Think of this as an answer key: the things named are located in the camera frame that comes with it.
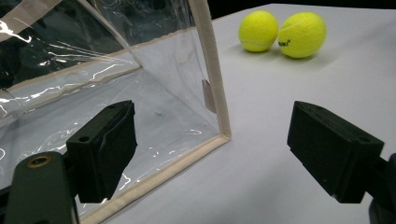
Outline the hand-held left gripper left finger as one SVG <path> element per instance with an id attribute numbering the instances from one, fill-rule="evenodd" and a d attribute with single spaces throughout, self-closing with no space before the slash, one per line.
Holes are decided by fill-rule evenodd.
<path id="1" fill-rule="evenodd" d="M 134 103 L 128 100 L 105 107 L 66 141 L 66 147 L 77 166 L 79 200 L 109 200 L 137 147 Z"/>

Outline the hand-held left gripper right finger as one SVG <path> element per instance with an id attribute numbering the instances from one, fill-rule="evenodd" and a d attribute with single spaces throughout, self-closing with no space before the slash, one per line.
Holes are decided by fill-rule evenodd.
<path id="1" fill-rule="evenodd" d="M 360 203 L 384 142 L 324 107 L 296 101 L 287 145 L 329 195 Z"/>

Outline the yellow tennis ball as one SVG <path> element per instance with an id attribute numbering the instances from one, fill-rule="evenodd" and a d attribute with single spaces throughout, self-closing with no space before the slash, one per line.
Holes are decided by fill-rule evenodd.
<path id="1" fill-rule="evenodd" d="M 278 22 L 266 10 L 256 10 L 240 22 L 238 37 L 242 47 L 251 52 L 268 50 L 276 41 Z"/>
<path id="2" fill-rule="evenodd" d="M 301 59 L 315 54 L 323 46 L 326 35 L 326 23 L 318 14 L 299 12 L 283 22 L 277 43 L 283 54 Z"/>

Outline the transparent bag with beige trim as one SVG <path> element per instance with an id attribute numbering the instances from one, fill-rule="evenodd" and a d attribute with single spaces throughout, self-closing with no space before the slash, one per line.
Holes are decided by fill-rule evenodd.
<path id="1" fill-rule="evenodd" d="M 82 203 L 66 141 L 128 100 L 134 156 Z M 0 0 L 0 224 L 101 224 L 230 136 L 206 0 Z"/>

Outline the white table cover sheet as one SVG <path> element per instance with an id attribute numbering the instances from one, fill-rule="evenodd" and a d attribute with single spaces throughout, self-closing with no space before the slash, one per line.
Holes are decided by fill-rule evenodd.
<path id="1" fill-rule="evenodd" d="M 322 106 L 396 152 L 396 9 L 313 7 L 324 45 L 293 59 L 241 46 L 242 13 L 212 19 L 231 136 L 101 224 L 368 224 L 340 204 L 287 145 L 296 101 Z"/>

